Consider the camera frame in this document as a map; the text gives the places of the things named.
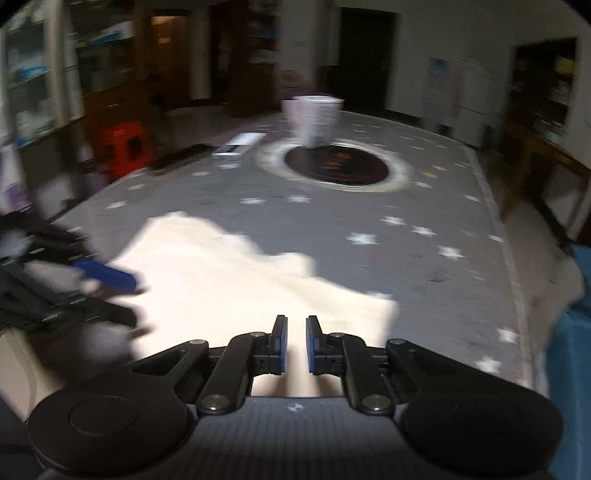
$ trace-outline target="ribbed gray surface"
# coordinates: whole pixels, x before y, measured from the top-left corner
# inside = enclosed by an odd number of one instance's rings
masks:
[[[47,472],[43,480],[65,478]],[[125,480],[460,480],[408,448],[391,420],[344,398],[248,397],[206,417],[178,452]],[[546,473],[527,480],[550,480]]]

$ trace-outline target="white ring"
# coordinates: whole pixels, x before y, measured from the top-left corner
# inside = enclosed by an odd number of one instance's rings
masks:
[[[354,140],[337,138],[331,143],[337,147],[355,148],[378,157],[388,167],[388,176],[377,183],[370,185],[347,185],[331,181],[315,180],[289,168],[285,163],[285,156],[294,148],[301,147],[295,138],[279,140],[261,148],[256,156],[258,165],[269,173],[278,175],[287,180],[302,181],[308,185],[316,185],[331,190],[343,192],[395,192],[411,185],[412,167],[403,161],[398,155]]]

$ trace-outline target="blue cloth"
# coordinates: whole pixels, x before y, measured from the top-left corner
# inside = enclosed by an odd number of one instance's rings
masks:
[[[591,479],[591,319],[569,309],[546,350],[550,400],[564,420],[550,472],[557,480]]]
[[[571,305],[572,309],[583,310],[591,320],[591,248],[573,244],[571,246],[573,258],[584,278],[585,295]]]

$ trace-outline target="doorway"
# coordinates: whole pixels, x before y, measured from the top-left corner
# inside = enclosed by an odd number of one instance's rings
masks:
[[[341,9],[339,64],[329,82],[345,108],[385,108],[395,17],[364,8]]]
[[[148,72],[152,101],[165,110],[189,106],[188,11],[155,11],[151,18],[152,61]]]
[[[212,103],[228,103],[230,52],[232,51],[231,2],[209,6],[209,61]]]

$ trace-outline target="red stool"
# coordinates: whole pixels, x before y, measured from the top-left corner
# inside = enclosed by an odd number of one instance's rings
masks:
[[[140,121],[103,130],[101,139],[111,181],[145,167],[155,159],[152,143]]]

